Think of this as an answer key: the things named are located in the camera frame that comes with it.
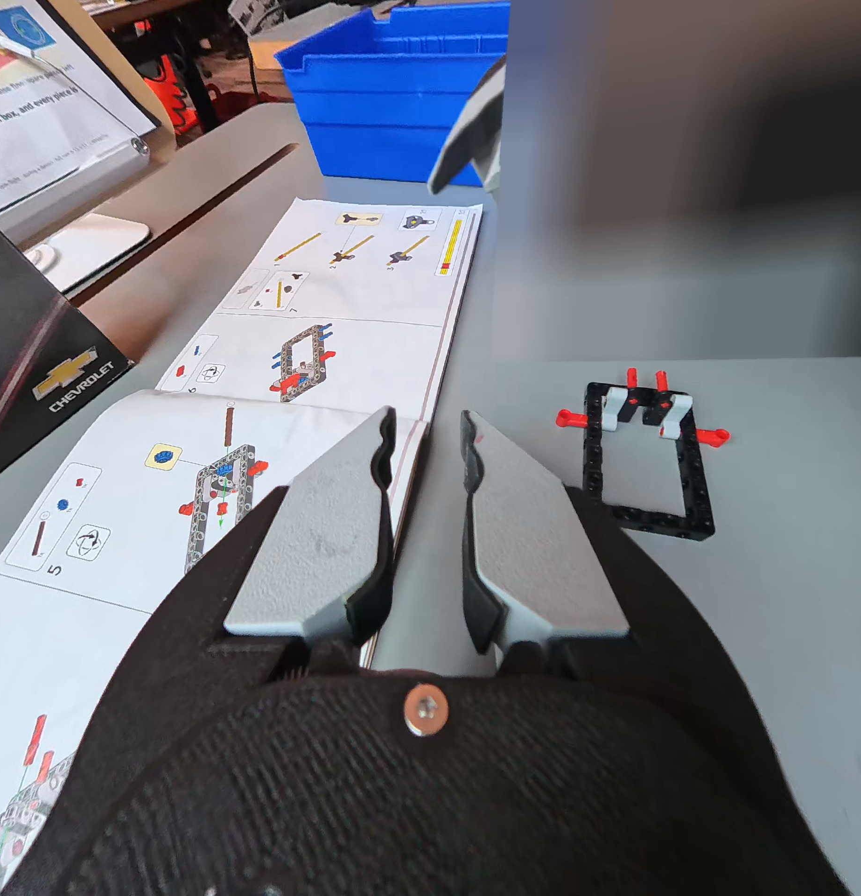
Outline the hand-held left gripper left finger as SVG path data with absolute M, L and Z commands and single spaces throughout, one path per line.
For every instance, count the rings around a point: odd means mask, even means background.
M 359 649 L 392 601 L 387 488 L 397 415 L 382 406 L 276 489 L 223 540 L 229 649 L 272 641 Z

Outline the black lego frame assembly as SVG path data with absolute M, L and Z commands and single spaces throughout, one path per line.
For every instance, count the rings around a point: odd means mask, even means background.
M 661 440 L 671 442 L 679 470 L 683 499 L 680 513 L 607 504 L 604 491 L 606 433 L 629 424 L 640 413 L 642 424 L 655 428 Z M 721 448 L 731 439 L 724 428 L 700 428 L 693 414 L 693 397 L 671 388 L 659 393 L 639 382 L 638 371 L 629 367 L 625 384 L 591 382 L 583 396 L 583 409 L 559 409 L 555 424 L 585 432 L 582 445 L 581 490 L 625 530 L 682 540 L 704 541 L 715 533 L 714 512 L 705 475 L 702 446 Z

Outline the lego set box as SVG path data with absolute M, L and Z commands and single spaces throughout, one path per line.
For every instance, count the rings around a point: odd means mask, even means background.
M 132 367 L 0 231 L 0 474 Z

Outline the blue plastic bin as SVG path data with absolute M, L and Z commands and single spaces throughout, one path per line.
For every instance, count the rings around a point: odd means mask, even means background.
M 506 51 L 508 2 L 365 10 L 279 51 L 303 124 L 447 128 Z
M 469 92 L 299 92 L 324 175 L 425 183 Z

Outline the lego instruction booklet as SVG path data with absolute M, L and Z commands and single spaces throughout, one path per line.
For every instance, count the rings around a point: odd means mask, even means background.
M 0 894 L 163 599 L 385 406 L 399 535 L 483 213 L 294 200 L 156 385 L 112 403 L 21 499 L 0 553 Z

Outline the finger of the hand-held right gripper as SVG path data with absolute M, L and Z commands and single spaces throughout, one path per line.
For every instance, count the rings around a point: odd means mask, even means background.
M 472 165 L 481 179 L 485 192 L 497 192 L 501 180 L 502 135 L 494 138 L 473 151 Z
M 472 165 L 475 149 L 502 134 L 506 55 L 495 61 L 467 99 L 449 132 L 427 181 L 432 195 L 454 182 Z

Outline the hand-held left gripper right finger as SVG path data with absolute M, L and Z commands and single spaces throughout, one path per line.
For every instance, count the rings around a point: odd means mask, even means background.
M 629 622 L 561 480 L 469 409 L 460 446 L 462 611 L 476 652 L 626 637 Z

